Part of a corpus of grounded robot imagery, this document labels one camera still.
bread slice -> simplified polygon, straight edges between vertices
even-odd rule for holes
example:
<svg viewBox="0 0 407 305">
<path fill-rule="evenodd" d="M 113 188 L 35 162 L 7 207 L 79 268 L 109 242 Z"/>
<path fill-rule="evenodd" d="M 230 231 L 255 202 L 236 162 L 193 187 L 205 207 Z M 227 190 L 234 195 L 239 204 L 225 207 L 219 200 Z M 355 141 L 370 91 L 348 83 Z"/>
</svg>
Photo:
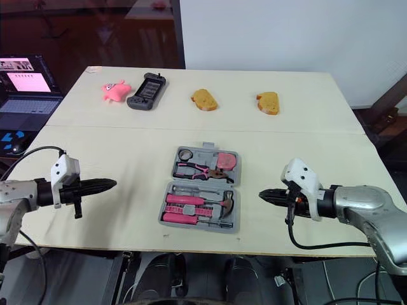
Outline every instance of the bread slice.
<svg viewBox="0 0 407 305">
<path fill-rule="evenodd" d="M 206 89 L 195 91 L 191 99 L 202 111 L 212 111 L 217 109 L 217 102 Z"/>
<path fill-rule="evenodd" d="M 263 92 L 256 97 L 259 102 L 257 107 L 259 107 L 261 112 L 266 114 L 276 115 L 280 111 L 279 96 L 275 92 Z"/>
</svg>

black game controller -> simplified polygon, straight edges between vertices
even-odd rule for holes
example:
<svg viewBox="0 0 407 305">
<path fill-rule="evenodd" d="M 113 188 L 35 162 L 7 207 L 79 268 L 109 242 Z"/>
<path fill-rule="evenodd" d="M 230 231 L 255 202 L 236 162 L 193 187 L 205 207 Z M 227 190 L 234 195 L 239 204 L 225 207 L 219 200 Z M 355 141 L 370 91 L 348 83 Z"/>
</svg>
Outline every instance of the black game controller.
<svg viewBox="0 0 407 305">
<path fill-rule="evenodd" d="M 127 98 L 127 105 L 132 109 L 151 110 L 165 82 L 165 78 L 160 73 L 145 73 L 140 88 L 132 97 Z"/>
</svg>

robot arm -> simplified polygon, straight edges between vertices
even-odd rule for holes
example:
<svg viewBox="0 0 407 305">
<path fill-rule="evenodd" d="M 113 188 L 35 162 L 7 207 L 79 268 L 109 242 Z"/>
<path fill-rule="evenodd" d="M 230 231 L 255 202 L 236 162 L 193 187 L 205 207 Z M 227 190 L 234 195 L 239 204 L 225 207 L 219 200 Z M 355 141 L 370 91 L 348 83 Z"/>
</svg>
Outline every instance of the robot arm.
<svg viewBox="0 0 407 305">
<path fill-rule="evenodd" d="M 61 203 L 75 206 L 75 218 L 82 217 L 81 197 L 97 194 L 116 185 L 111 179 L 79 178 L 79 161 L 67 154 L 61 155 L 51 169 L 51 182 L 44 178 L 30 181 L 0 182 L 0 288 L 10 248 L 15 244 L 25 213 L 39 207 Z"/>
<path fill-rule="evenodd" d="M 298 216 L 316 221 L 338 218 L 361 230 L 402 298 L 407 298 L 405 284 L 399 281 L 407 275 L 407 213 L 394 205 L 388 192 L 373 186 L 323 189 L 318 176 L 300 159 L 290 161 L 281 179 L 288 189 L 265 190 L 260 197 L 274 205 L 293 207 Z"/>
</svg>

pink plush toy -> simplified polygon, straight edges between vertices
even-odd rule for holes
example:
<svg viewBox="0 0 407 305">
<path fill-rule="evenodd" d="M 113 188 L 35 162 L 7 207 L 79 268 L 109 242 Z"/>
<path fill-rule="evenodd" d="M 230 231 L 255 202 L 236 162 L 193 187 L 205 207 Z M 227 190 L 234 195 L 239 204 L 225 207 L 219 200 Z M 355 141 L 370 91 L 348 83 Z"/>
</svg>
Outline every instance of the pink plush toy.
<svg viewBox="0 0 407 305">
<path fill-rule="evenodd" d="M 103 97 L 104 100 L 110 98 L 116 102 L 122 102 L 126 95 L 132 91 L 132 87 L 130 85 L 125 85 L 125 81 L 122 80 L 118 84 L 104 85 L 102 90 L 105 92 Z"/>
</svg>

black mouse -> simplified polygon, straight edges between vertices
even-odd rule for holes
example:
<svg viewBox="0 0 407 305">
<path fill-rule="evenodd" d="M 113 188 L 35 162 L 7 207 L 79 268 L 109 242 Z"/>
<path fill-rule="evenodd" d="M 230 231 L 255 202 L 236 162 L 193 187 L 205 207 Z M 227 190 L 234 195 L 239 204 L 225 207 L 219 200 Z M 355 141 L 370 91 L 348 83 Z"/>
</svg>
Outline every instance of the black mouse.
<svg viewBox="0 0 407 305">
<path fill-rule="evenodd" d="M 30 135 L 23 137 L 21 139 L 18 139 L 17 141 L 15 141 L 15 143 L 11 147 L 11 153 L 12 154 L 22 154 L 27 150 L 27 148 L 30 146 L 30 144 L 31 144 Z"/>
</svg>

